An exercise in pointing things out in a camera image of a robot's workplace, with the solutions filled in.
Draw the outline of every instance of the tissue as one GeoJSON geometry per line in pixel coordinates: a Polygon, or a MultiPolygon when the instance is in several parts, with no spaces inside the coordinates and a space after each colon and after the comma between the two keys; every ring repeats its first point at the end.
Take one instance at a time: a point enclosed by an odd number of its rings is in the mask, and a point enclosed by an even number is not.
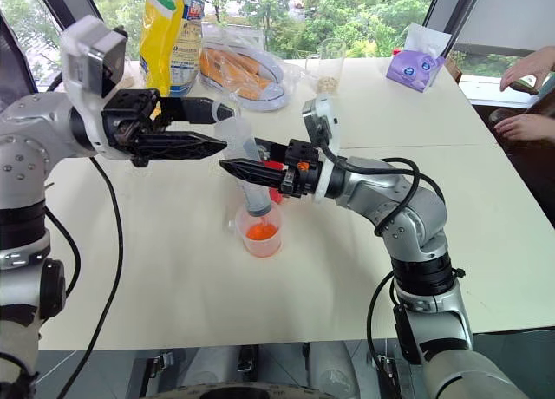
{"type": "Polygon", "coordinates": [[[411,23],[404,49],[393,57],[386,76],[424,92],[434,83],[445,58],[441,56],[451,35],[411,23]]]}

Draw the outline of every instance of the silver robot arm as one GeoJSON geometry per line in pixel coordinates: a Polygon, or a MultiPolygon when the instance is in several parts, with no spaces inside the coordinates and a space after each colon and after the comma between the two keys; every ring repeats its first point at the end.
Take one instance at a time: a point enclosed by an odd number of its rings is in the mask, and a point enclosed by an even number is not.
{"type": "Polygon", "coordinates": [[[284,163],[286,170],[250,160],[222,160],[220,165],[241,180],[277,188],[285,195],[311,193],[316,201],[320,196],[332,198],[380,226],[399,299],[394,308],[399,343],[410,363],[423,365],[431,398],[526,398],[495,364],[472,350],[473,336],[458,280],[463,272],[451,266],[443,232],[447,209],[441,198],[418,187],[408,205],[381,224],[407,196],[411,183],[382,160],[322,161],[319,147],[326,147],[328,154],[339,148],[334,142],[339,123],[329,98],[308,101],[303,116],[310,142],[291,140],[284,146],[257,140],[269,159],[284,163]],[[384,169],[390,173],[376,173],[384,169]]]}
{"type": "MultiPolygon", "coordinates": [[[[44,225],[44,182],[54,166],[101,154],[144,167],[225,148],[202,134],[166,131],[174,121],[214,123],[211,100],[115,87],[125,44],[124,33],[86,16],[62,34],[67,92],[29,95],[0,114],[0,398],[34,395],[39,329],[65,304],[63,263],[49,258],[44,225]]],[[[232,111],[220,105],[217,115],[232,111]]]]}

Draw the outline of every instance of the tissue box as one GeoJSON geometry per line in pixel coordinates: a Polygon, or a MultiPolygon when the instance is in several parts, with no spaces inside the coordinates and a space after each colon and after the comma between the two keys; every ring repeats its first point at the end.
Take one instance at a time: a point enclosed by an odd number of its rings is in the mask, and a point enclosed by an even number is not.
{"type": "Polygon", "coordinates": [[[432,56],[415,50],[403,50],[393,57],[386,76],[424,92],[434,82],[445,58],[432,56]]]}

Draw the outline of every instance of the orange liquid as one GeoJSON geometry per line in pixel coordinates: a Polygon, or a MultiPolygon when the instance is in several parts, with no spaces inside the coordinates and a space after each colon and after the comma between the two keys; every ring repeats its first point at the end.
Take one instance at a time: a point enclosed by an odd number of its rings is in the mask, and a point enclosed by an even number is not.
{"type": "Polygon", "coordinates": [[[267,240],[277,232],[278,229],[273,224],[261,222],[252,226],[246,237],[251,240],[267,240]]]}

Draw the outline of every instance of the person's arm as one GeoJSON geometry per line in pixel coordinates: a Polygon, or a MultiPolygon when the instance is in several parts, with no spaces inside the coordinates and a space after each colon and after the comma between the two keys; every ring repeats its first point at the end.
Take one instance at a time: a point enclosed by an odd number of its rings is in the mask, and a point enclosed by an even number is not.
{"type": "Polygon", "coordinates": [[[553,66],[555,66],[555,46],[546,46],[512,65],[503,74],[500,89],[504,91],[511,82],[518,81],[527,75],[534,75],[536,77],[534,87],[540,89],[545,78],[553,70],[553,66]]]}
{"type": "Polygon", "coordinates": [[[543,139],[555,144],[555,120],[544,115],[515,115],[497,123],[495,131],[511,141],[543,139]]]}

